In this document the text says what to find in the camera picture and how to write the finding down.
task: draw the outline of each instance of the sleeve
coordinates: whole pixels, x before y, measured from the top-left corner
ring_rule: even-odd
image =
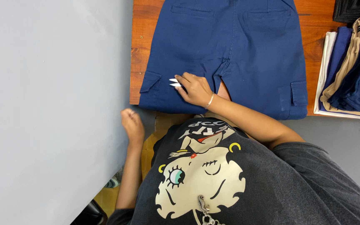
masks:
[[[134,209],[117,209],[107,220],[106,225],[127,225],[133,218]]]
[[[309,143],[283,143],[273,149],[317,193],[341,224],[360,224],[360,187],[322,148]]]

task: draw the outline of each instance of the graphic t-shirt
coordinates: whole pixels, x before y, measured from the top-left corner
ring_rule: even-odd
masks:
[[[360,187],[318,146],[270,151],[224,121],[195,118],[154,151],[135,209],[116,210],[109,225],[201,225],[199,195],[226,225],[360,224]]]

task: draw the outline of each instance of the white wall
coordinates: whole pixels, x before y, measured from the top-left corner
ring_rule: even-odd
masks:
[[[0,224],[70,224],[122,166],[132,6],[0,0]]]
[[[321,146],[360,186],[360,120],[307,116],[282,121],[307,142]]]

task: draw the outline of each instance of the bracelet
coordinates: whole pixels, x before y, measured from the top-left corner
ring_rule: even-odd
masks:
[[[209,103],[205,106],[205,109],[207,109],[210,106],[210,104],[212,103],[213,95],[215,95],[215,93],[212,93],[212,97],[210,98]]]

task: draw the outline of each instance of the cartoon character print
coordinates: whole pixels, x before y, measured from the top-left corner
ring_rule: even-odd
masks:
[[[155,204],[160,205],[157,211],[163,218],[171,212],[173,219],[193,210],[199,224],[195,212],[201,211],[197,203],[198,195],[205,197],[211,214],[220,212],[219,205],[231,207],[239,199],[233,197],[234,194],[244,192],[245,178],[239,179],[241,167],[234,161],[226,160],[226,155],[232,154],[232,148],[241,150],[241,147],[237,143],[229,148],[216,147],[221,140],[235,133],[227,125],[226,130],[220,128],[222,130],[219,132],[198,140],[185,136],[180,150],[169,154],[169,158],[179,158],[159,167],[165,180],[158,187]],[[187,146],[195,153],[188,155]]]

